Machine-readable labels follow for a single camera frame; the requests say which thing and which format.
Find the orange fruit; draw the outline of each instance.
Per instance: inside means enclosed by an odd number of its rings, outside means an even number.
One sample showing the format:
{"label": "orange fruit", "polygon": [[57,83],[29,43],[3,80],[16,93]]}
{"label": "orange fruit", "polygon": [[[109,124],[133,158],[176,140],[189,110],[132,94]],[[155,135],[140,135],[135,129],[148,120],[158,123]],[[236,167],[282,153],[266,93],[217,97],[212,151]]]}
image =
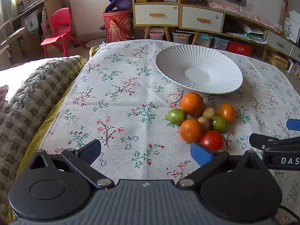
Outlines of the orange fruit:
{"label": "orange fruit", "polygon": [[179,129],[181,138],[186,142],[196,142],[202,136],[203,126],[197,119],[185,120]]}
{"label": "orange fruit", "polygon": [[185,94],[181,100],[181,109],[190,116],[200,115],[203,107],[204,101],[202,97],[195,92]]}
{"label": "orange fruit", "polygon": [[234,107],[230,103],[225,103],[220,108],[220,116],[225,118],[227,122],[232,122],[234,120],[235,114],[236,112],[234,110]]}

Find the gray checkered blanket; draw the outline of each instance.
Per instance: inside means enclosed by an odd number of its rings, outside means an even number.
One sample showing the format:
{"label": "gray checkered blanket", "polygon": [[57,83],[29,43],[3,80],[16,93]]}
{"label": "gray checkered blanket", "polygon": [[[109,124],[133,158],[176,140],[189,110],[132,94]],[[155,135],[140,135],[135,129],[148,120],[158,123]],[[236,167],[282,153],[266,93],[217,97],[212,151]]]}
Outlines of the gray checkered blanket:
{"label": "gray checkered blanket", "polygon": [[0,218],[8,211],[8,190],[38,128],[77,77],[81,56],[50,59],[39,66],[9,102],[0,103]]}

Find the red plastic chair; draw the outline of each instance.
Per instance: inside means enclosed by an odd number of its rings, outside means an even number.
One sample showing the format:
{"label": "red plastic chair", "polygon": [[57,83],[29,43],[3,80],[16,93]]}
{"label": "red plastic chair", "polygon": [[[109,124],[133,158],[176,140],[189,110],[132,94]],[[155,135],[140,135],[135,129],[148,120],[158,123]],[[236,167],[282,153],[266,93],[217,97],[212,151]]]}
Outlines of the red plastic chair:
{"label": "red plastic chair", "polygon": [[71,16],[71,9],[66,7],[57,10],[54,12],[51,17],[52,27],[54,29],[54,35],[52,37],[46,38],[42,43],[41,46],[44,48],[45,57],[48,57],[47,45],[54,45],[55,47],[64,51],[64,56],[68,57],[68,45],[67,39],[75,41],[78,45],[86,47],[85,44],[71,36],[72,32],[72,16]]}

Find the white plate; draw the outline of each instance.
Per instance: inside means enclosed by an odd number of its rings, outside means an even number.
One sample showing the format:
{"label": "white plate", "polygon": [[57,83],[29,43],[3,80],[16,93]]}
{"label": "white plate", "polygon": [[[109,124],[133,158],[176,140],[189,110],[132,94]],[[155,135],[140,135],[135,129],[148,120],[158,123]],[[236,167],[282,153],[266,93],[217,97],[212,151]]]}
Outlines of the white plate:
{"label": "white plate", "polygon": [[243,82],[240,69],[231,59],[203,46],[167,47],[157,54],[155,65],[171,81],[203,93],[230,93]]}

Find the red box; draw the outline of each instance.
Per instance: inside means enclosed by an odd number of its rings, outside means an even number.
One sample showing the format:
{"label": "red box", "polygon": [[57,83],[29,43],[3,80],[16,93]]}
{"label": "red box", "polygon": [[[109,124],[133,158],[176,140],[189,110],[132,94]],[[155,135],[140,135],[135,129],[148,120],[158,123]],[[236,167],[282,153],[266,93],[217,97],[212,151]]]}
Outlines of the red box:
{"label": "red box", "polygon": [[227,51],[249,57],[252,51],[252,46],[231,41],[229,42]]}

